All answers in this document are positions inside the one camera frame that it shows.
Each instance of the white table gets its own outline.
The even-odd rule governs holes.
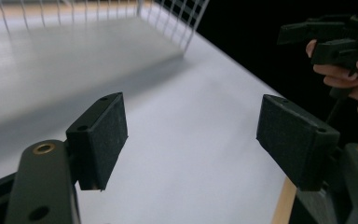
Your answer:
[[[173,55],[0,123],[0,177],[26,147],[63,141],[95,100],[123,91],[129,138],[105,191],[76,186],[82,223],[270,223],[285,175],[255,137],[263,94],[277,93],[197,34]]]

